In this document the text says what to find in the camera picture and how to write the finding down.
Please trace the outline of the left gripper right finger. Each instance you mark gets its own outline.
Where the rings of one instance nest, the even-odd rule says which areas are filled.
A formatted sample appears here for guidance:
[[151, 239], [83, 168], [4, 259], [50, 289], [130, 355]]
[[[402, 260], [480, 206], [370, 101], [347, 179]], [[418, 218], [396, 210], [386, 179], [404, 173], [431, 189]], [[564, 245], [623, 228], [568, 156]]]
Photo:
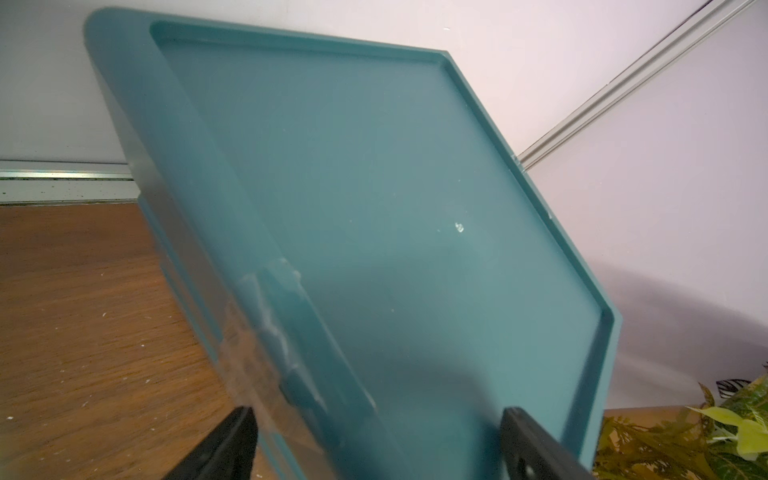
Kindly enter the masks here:
[[524, 409], [509, 407], [500, 422], [500, 450], [512, 480], [591, 480], [592, 473]]

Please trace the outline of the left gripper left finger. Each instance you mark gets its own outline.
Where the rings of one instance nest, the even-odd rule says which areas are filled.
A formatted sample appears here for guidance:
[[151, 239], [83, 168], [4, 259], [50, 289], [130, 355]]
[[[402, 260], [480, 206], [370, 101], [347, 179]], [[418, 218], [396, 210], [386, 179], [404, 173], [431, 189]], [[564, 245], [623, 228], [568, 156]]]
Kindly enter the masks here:
[[163, 480], [248, 480], [258, 445], [252, 407], [239, 406], [198, 443]]

